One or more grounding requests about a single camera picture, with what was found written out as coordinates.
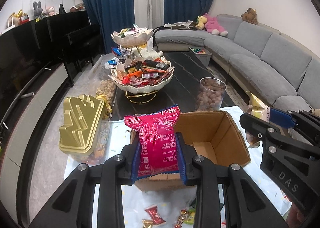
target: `coffee table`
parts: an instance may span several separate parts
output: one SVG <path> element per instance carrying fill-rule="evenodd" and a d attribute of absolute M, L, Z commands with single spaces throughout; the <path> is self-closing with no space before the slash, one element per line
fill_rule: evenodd
<path fill-rule="evenodd" d="M 179 105 L 181 112 L 184 113 L 196 110 L 200 79 L 214 76 L 193 53 L 171 52 L 165 53 L 164 56 L 175 67 L 170 83 L 159 90 L 152 101 L 145 104 L 130 102 L 124 95 L 124 91 L 118 88 L 115 104 L 112 107 L 112 121 L 124 119 L 125 115 L 151 114 L 175 104 Z M 226 93 L 221 107 L 234 105 Z"/>

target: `clear plastic jar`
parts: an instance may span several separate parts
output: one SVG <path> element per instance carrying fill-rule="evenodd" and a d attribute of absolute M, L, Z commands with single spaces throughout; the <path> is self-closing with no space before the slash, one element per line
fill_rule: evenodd
<path fill-rule="evenodd" d="M 219 110 L 225 93 L 226 85 L 221 80 L 212 77 L 202 78 L 200 80 L 196 110 Z"/>

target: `brown teddy bear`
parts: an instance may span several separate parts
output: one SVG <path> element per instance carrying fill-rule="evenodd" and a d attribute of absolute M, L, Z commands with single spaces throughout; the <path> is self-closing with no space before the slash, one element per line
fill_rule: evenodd
<path fill-rule="evenodd" d="M 254 9 L 249 8 L 246 13 L 241 15 L 242 21 L 258 25 L 257 13 Z"/>

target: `red toy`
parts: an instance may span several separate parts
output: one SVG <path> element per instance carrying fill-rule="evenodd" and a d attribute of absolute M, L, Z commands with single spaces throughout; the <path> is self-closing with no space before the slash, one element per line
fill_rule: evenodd
<path fill-rule="evenodd" d="M 211 17 L 207 13 L 205 13 L 203 16 L 207 18 L 205 28 L 208 33 L 220 36 L 226 36 L 228 34 L 228 32 L 218 23 L 217 17 Z"/>

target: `yellow stuffed animal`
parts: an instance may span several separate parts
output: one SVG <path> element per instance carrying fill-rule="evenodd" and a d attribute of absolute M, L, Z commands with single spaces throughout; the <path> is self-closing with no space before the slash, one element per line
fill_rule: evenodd
<path fill-rule="evenodd" d="M 198 30 L 203 30 L 204 29 L 204 25 L 208 20 L 204 16 L 198 16 L 197 21 L 198 21 L 198 24 L 196 25 L 196 28 Z"/>

